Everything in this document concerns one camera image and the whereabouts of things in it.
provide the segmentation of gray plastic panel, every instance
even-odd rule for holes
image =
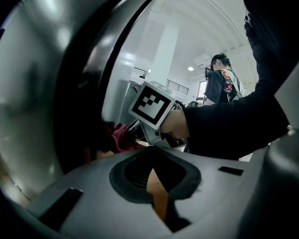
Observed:
[[[275,97],[284,110],[290,125],[299,129],[299,62],[276,92]]]
[[[110,184],[112,167],[141,150],[117,154],[75,169],[49,186],[30,203],[28,209],[40,217],[68,188],[74,187],[83,190],[84,194],[62,225],[62,234],[81,238],[96,235],[101,238],[158,238],[171,235],[150,204],[130,203]],[[192,237],[197,235],[197,238],[234,235],[257,182],[264,151],[256,152],[247,163],[164,150],[194,164],[202,174],[201,185],[192,197],[176,202],[180,217],[193,224],[174,236],[185,238],[186,233],[191,233]],[[228,174],[218,170],[221,166],[243,169],[244,172],[241,176]],[[215,226],[215,222],[221,224],[217,232],[214,229],[201,230],[202,225]]]

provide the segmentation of dark red fabric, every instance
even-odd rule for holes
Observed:
[[[138,149],[144,147],[138,143],[131,143],[125,137],[124,133],[126,131],[126,125],[119,123],[117,124],[112,131],[112,135],[110,136],[110,150],[114,153],[121,153],[123,151]]]

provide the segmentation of black rectangular slot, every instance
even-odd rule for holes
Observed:
[[[222,166],[221,168],[219,168],[219,171],[222,171],[225,173],[231,173],[231,174],[238,175],[238,176],[241,176],[244,172],[244,170],[242,170],[242,169],[228,167],[228,166]]]
[[[76,205],[83,191],[68,189],[40,218],[39,220],[53,230],[58,231]]]

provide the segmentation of metal railing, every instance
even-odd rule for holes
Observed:
[[[174,91],[177,91],[177,92],[180,92],[184,95],[187,95],[188,94],[188,88],[187,87],[184,87],[176,82],[173,82],[173,81],[170,81],[170,80],[167,80],[166,81],[166,84],[165,84],[165,87],[171,89],[171,90],[174,90]]]
[[[149,79],[149,73],[145,70],[142,70],[140,68],[134,67],[133,71],[132,71],[132,75],[148,80]]]
[[[134,67],[132,75],[136,76],[136,77],[140,77],[140,78],[145,79],[145,80],[149,79],[149,73],[148,73],[148,71],[142,70],[142,69],[137,68],[137,67]],[[170,80],[166,81],[165,87],[167,87],[167,88],[169,88],[171,90],[180,92],[180,93],[182,93],[184,95],[187,95],[188,94],[188,90],[189,90],[189,88],[184,87],[184,86],[182,86],[182,85],[180,85],[180,84],[178,84],[176,82],[170,81]]]

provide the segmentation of black t-shirt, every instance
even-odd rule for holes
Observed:
[[[234,89],[231,80],[225,79],[222,75],[223,70],[217,70],[212,72],[209,75],[208,83],[206,86],[205,95],[214,103],[227,103],[235,98],[235,91],[229,91],[228,88]]]

